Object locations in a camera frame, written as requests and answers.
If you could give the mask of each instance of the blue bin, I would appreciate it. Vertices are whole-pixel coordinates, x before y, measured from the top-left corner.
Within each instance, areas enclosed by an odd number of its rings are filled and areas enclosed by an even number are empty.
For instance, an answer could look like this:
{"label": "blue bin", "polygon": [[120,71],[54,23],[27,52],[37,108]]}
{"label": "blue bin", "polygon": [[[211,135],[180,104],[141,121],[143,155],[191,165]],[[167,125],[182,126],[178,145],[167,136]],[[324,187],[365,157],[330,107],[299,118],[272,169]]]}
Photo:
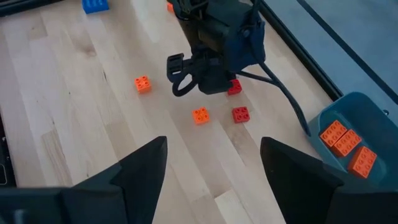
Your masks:
{"label": "blue bin", "polygon": [[[362,137],[361,143],[346,157],[337,158],[319,137],[335,120]],[[365,94],[354,92],[343,96],[308,125],[312,133],[308,140],[324,163],[347,172],[356,150],[366,146],[377,154],[368,181],[379,187],[398,189],[398,127]]]}

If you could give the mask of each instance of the orange lego brick in bin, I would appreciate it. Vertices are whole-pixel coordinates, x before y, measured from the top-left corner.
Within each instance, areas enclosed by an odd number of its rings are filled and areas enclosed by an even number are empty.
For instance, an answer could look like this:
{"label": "orange lego brick in bin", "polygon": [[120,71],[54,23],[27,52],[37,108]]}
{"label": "orange lego brick in bin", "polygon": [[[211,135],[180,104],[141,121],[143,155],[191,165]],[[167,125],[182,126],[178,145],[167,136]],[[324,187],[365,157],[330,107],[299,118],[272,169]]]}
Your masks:
{"label": "orange lego brick in bin", "polygon": [[148,91],[151,91],[152,85],[150,84],[150,80],[146,75],[141,76],[139,78],[135,79],[137,91],[139,93],[146,93]]}
{"label": "orange lego brick in bin", "polygon": [[346,131],[347,129],[338,120],[336,120],[320,135],[320,138],[329,148],[331,148]]}
{"label": "orange lego brick in bin", "polygon": [[192,111],[192,116],[195,124],[203,124],[210,120],[210,116],[204,107],[200,108],[199,110]]}
{"label": "orange lego brick in bin", "polygon": [[357,177],[368,178],[376,158],[376,153],[362,146],[356,151],[347,169]]}
{"label": "orange lego brick in bin", "polygon": [[337,157],[347,156],[361,141],[361,137],[350,129],[335,143],[331,151]]}

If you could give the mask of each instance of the wooden plank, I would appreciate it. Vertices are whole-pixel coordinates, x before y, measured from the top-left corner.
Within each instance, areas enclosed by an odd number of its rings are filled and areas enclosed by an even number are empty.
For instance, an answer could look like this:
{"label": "wooden plank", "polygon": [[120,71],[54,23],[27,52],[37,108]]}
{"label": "wooden plank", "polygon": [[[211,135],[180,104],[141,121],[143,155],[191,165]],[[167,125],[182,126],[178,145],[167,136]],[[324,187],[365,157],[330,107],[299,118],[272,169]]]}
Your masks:
{"label": "wooden plank", "polygon": [[211,156],[200,157],[199,155],[197,163],[207,164],[208,161],[212,161],[216,164],[215,161],[218,161],[216,165],[219,169],[211,169],[211,171],[227,176],[228,182],[235,189],[253,223],[264,223],[264,220],[269,223],[283,223],[283,216],[268,183],[264,181],[264,178],[256,177],[248,171],[217,120],[198,127],[187,125],[187,119],[181,123],[186,125],[178,126],[178,130],[188,148],[198,152],[208,150],[213,153]]}
{"label": "wooden plank", "polygon": [[130,155],[137,149],[136,143],[132,138],[129,126],[126,122],[117,122],[105,126],[106,133],[111,140],[113,149],[118,160]]}
{"label": "wooden plank", "polygon": [[216,203],[227,224],[252,224],[233,189],[218,196]]}
{"label": "wooden plank", "polygon": [[[63,92],[58,92],[57,95],[66,94],[62,101],[54,102],[57,105],[52,105],[55,110],[55,107],[63,108],[62,111],[54,112],[54,116],[57,116],[55,123],[60,124],[58,133],[62,144],[70,141],[79,148],[63,147],[73,183],[77,184],[117,162],[93,94],[86,88],[86,80],[83,78],[87,73],[95,72],[88,67],[91,58],[96,55],[92,48],[85,51],[74,48],[70,34],[73,33],[73,26],[79,26],[79,23],[71,24],[68,17],[53,14],[43,13],[42,17],[56,56],[59,79],[63,83]],[[85,44],[85,40],[79,38],[74,39],[74,42]]]}
{"label": "wooden plank", "polygon": [[7,22],[0,22],[0,112],[17,184],[20,187],[37,187],[45,184],[44,174],[3,33],[4,23]]}
{"label": "wooden plank", "polygon": [[196,199],[191,203],[191,206],[198,223],[226,224],[214,198],[210,194]]}
{"label": "wooden plank", "polygon": [[72,178],[70,177],[65,155],[62,151],[61,142],[56,129],[42,136],[44,149],[52,163],[52,169],[58,179],[59,185],[72,186]]}
{"label": "wooden plank", "polygon": [[176,223],[197,224],[173,169],[167,166],[153,224]]}

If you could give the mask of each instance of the red lego brick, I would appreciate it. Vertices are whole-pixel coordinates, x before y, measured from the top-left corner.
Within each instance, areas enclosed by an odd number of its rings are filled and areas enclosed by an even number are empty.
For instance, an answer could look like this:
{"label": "red lego brick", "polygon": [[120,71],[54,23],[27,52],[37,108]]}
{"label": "red lego brick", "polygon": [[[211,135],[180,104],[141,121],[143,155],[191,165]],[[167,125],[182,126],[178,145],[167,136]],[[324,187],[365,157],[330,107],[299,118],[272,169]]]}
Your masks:
{"label": "red lego brick", "polygon": [[331,148],[346,131],[347,129],[338,120],[336,120],[320,135],[320,138],[329,148]]}
{"label": "red lego brick", "polygon": [[239,80],[234,79],[231,80],[232,82],[232,87],[228,90],[228,95],[233,95],[233,94],[238,94],[242,91],[242,86],[241,83],[239,82]]}
{"label": "red lego brick", "polygon": [[347,169],[357,177],[368,178],[376,158],[376,153],[362,146],[356,151]]}
{"label": "red lego brick", "polygon": [[174,13],[174,8],[173,8],[173,4],[171,4],[171,3],[167,3],[167,10],[169,11],[169,12],[172,12],[172,13]]}
{"label": "red lego brick", "polygon": [[210,121],[209,113],[204,107],[200,108],[199,110],[192,111],[192,116],[195,124],[203,124]]}
{"label": "red lego brick", "polygon": [[249,111],[245,106],[233,108],[232,117],[234,118],[235,123],[242,123],[250,120]]}
{"label": "red lego brick", "polygon": [[146,75],[141,76],[139,78],[135,79],[137,91],[139,93],[146,93],[148,91],[151,91],[152,85],[150,84],[150,80]]}
{"label": "red lego brick", "polygon": [[348,130],[331,148],[337,157],[347,156],[362,141],[352,129]]}

